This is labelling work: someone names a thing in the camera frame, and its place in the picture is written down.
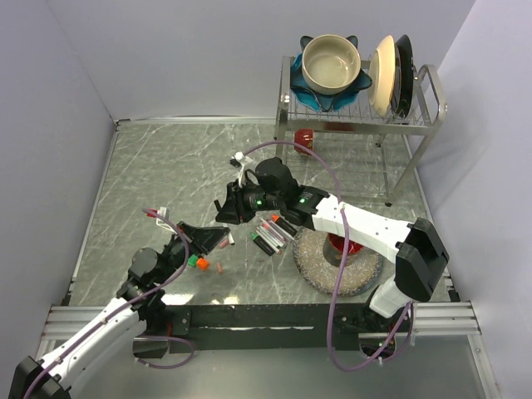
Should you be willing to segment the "green highlighter cap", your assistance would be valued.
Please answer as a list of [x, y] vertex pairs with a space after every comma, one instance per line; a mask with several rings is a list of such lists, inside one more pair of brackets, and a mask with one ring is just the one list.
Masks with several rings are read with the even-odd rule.
[[195, 267], [196, 266], [196, 263], [197, 263], [197, 257], [195, 255], [192, 255], [188, 258], [188, 261], [187, 261], [187, 264], [190, 266], [190, 267]]

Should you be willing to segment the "orange highlighter cap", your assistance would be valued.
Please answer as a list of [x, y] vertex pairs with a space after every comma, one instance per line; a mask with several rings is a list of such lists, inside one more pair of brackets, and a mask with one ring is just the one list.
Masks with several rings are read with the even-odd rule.
[[198, 258], [195, 263], [195, 266], [200, 270], [207, 270], [209, 267], [209, 261], [204, 258]]

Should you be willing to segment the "pink pen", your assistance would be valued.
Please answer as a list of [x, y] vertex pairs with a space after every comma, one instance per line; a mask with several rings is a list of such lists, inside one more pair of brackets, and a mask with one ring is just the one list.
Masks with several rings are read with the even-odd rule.
[[278, 233], [270, 224], [268, 224], [266, 221], [262, 221], [262, 226], [274, 237], [278, 242], [280, 242], [282, 245], [286, 244], [285, 238]]

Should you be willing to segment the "green and black highlighter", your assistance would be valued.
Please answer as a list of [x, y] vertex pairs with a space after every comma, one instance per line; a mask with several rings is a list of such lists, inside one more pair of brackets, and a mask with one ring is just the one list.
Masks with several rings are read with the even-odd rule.
[[259, 234], [251, 233], [250, 236], [253, 243], [268, 256], [273, 256], [276, 253], [275, 249], [272, 248]]

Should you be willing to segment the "orange and black highlighter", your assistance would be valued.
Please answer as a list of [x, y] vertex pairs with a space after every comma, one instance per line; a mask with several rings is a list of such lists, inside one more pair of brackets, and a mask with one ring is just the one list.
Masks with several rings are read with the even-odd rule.
[[280, 215], [273, 214], [272, 220], [280, 229], [285, 231], [290, 236], [294, 237], [298, 233], [298, 231]]

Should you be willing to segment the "salmon capped white marker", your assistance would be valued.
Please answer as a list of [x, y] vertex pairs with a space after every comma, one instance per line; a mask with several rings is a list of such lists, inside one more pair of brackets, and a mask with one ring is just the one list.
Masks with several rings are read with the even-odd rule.
[[281, 252], [283, 244], [280, 244], [263, 226], [258, 226], [257, 233], [272, 247], [276, 253]]

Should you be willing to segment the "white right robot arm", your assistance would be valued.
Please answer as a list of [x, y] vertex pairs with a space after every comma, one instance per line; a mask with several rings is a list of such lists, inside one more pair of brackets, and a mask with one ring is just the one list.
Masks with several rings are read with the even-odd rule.
[[215, 205], [216, 221], [245, 224], [260, 211], [274, 210], [290, 224], [349, 239], [394, 264], [393, 276], [376, 288], [363, 312], [371, 330], [385, 329], [408, 302], [426, 303], [432, 298], [449, 254], [431, 221], [390, 219], [301, 185], [277, 157], [255, 165], [238, 153], [230, 163], [239, 173], [226, 187], [225, 202]]

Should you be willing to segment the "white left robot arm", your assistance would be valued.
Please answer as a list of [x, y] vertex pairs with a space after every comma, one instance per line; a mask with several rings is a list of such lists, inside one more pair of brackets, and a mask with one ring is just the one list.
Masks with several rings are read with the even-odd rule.
[[193, 227], [179, 222], [170, 241], [157, 252], [139, 249], [116, 296], [85, 327], [60, 347], [17, 365], [11, 398], [71, 398], [83, 378], [97, 369], [116, 347], [142, 333], [166, 330], [169, 319], [164, 288], [186, 269], [200, 264], [229, 234], [227, 227]]

